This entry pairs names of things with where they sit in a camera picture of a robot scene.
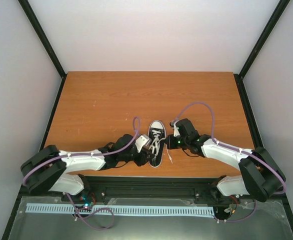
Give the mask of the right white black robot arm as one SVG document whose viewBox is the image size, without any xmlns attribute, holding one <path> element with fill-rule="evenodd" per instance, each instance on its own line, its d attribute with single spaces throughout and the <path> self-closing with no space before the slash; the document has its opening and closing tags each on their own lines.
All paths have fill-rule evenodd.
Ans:
<svg viewBox="0 0 293 240">
<path fill-rule="evenodd" d="M 265 148 L 240 148 L 210 135 L 199 134 L 187 118 L 171 126 L 173 134 L 165 139 L 170 150 L 190 151 L 193 157 L 214 159 L 240 172 L 237 176 L 222 176 L 215 183 L 218 197 L 250 195 L 259 202 L 265 202 L 272 195 L 284 192 L 286 178 Z"/>
</svg>

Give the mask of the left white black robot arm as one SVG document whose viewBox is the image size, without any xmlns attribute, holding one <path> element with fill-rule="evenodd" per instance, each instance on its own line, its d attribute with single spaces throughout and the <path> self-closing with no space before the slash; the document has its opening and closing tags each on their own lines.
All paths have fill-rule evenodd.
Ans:
<svg viewBox="0 0 293 240">
<path fill-rule="evenodd" d="M 143 166 L 155 156 L 149 149 L 150 142 L 147 135 L 135 138 L 124 134 L 116 142 L 85 152 L 64 151 L 49 145 L 21 165 L 22 184 L 32 195 L 65 192 L 83 202 L 90 197 L 91 189 L 77 172 L 114 169 L 120 162 Z"/>
</svg>

